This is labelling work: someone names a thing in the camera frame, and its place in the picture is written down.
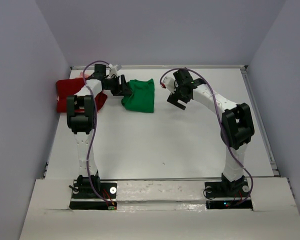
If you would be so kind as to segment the green t shirt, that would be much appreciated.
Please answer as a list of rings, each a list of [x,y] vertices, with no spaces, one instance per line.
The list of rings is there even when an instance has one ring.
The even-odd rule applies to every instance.
[[[132,79],[127,83],[131,94],[125,95],[121,104],[127,111],[139,113],[154,113],[155,84],[151,78],[148,81]]]

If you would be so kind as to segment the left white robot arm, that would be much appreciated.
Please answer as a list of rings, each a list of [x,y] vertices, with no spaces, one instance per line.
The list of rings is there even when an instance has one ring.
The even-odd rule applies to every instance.
[[[99,170],[94,159],[93,141],[97,129],[97,101],[96,96],[108,90],[114,96],[132,94],[125,76],[119,74],[121,65],[112,65],[105,61],[95,61],[94,72],[83,76],[83,87],[66,98],[66,121],[77,146],[79,170],[76,182],[70,186],[74,194],[84,198],[99,198],[109,202],[101,196],[101,180]]]

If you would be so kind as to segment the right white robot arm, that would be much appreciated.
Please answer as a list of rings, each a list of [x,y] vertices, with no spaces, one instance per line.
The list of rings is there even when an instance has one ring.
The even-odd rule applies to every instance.
[[[237,198],[246,201],[253,190],[244,174],[249,171],[244,166],[245,152],[255,127],[250,106],[235,103],[223,97],[196,71],[189,68],[173,68],[172,77],[164,73],[159,80],[162,88],[169,90],[167,102],[185,110],[186,104],[195,101],[216,115],[220,137],[226,147],[225,166],[220,181],[205,184],[204,196],[208,200],[216,198]]]

